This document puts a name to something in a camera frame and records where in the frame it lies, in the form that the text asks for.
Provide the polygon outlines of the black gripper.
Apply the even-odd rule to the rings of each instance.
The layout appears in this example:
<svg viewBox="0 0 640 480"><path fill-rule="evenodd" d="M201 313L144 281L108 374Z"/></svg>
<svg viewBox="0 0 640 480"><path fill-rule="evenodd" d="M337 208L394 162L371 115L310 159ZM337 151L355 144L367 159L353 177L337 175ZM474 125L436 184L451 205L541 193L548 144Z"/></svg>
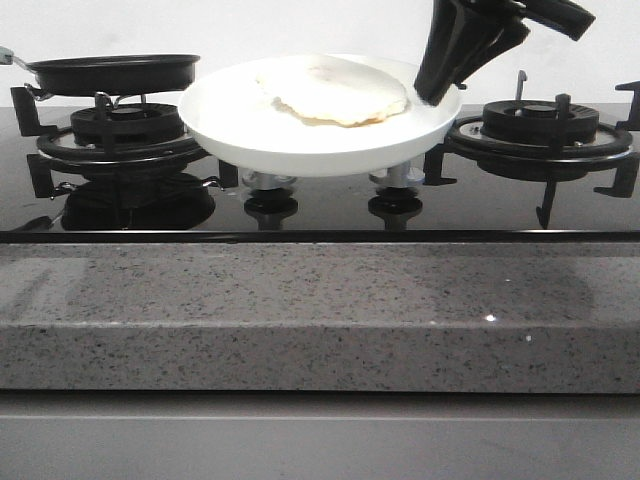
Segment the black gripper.
<svg viewBox="0 0 640 480"><path fill-rule="evenodd" d="M452 85L464 81L494 58L522 44L530 30L519 18L503 25L498 6L578 41L596 17L566 0L455 1L433 5L431 30L414 89L438 105Z"/></svg>

